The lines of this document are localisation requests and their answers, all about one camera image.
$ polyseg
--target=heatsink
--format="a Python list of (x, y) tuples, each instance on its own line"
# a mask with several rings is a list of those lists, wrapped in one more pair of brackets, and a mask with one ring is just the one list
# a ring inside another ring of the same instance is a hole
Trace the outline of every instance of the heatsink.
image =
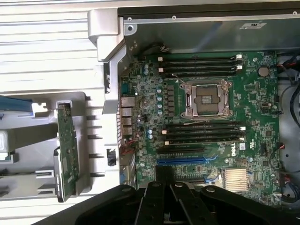
[(249, 190), (249, 177), (247, 168), (224, 169), (225, 189), (231, 192)]

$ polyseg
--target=black cable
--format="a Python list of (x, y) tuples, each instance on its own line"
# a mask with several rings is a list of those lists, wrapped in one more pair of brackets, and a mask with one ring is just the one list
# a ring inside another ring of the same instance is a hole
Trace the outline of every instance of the black cable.
[(298, 84), (295, 92), (293, 93), (292, 97), (291, 97), (291, 101), (290, 101), (290, 112), (291, 112), (291, 116), (292, 116), (292, 119), (294, 120), (294, 122), (297, 124), (297, 126), (300, 128), (300, 123), (298, 121), (298, 118), (295, 114), (295, 111), (294, 111), (294, 104), (295, 104), (295, 99), (296, 97), (298, 96), (300, 92), (300, 83)]
[(155, 48), (155, 47), (159, 47), (164, 49), (165, 48), (165, 44), (163, 42), (154, 42), (151, 43), (149, 45), (147, 45), (146, 47), (142, 48), (140, 50), (140, 52), (138, 53), (138, 55), (143, 55), (146, 51), (150, 50), (151, 48)]

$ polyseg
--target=capacitor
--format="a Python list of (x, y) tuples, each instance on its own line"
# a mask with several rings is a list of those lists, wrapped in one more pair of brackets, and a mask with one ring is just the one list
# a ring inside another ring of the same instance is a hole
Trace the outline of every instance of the capacitor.
[(252, 157), (247, 157), (247, 161), (248, 161), (249, 163), (252, 163), (252, 162), (253, 162), (253, 158), (252, 158)]
[(261, 77), (266, 77), (266, 76), (269, 75), (270, 70), (269, 70), (269, 68), (267, 66), (261, 66), (261, 67), (258, 68), (257, 73)]

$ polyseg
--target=screw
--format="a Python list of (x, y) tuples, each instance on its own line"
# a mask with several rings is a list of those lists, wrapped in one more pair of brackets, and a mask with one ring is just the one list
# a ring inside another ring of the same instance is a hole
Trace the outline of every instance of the screw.
[(155, 182), (155, 183), (152, 184), (152, 186), (154, 186), (154, 187), (159, 187), (159, 186), (160, 186), (160, 183)]
[(182, 183), (179, 183), (179, 182), (177, 182), (177, 183), (175, 184), (175, 186), (176, 186), (176, 187), (178, 187), (178, 188), (181, 188), (181, 187), (183, 187), (183, 184), (182, 184)]
[(206, 188), (206, 191), (211, 192), (211, 193), (214, 193), (214, 192), (215, 192), (215, 189), (213, 189), (212, 187), (208, 187), (208, 188)]
[(130, 190), (131, 190), (131, 188), (128, 187), (128, 188), (124, 188), (122, 191), (123, 191), (123, 192), (128, 192), (128, 191), (130, 191)]

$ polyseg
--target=motherboard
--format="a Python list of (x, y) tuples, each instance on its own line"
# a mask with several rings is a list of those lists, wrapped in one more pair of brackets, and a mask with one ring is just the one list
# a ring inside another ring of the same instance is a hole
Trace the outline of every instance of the motherboard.
[(280, 204), (275, 52), (142, 56), (120, 79), (122, 154), (135, 154), (137, 185), (170, 165), (196, 189)]

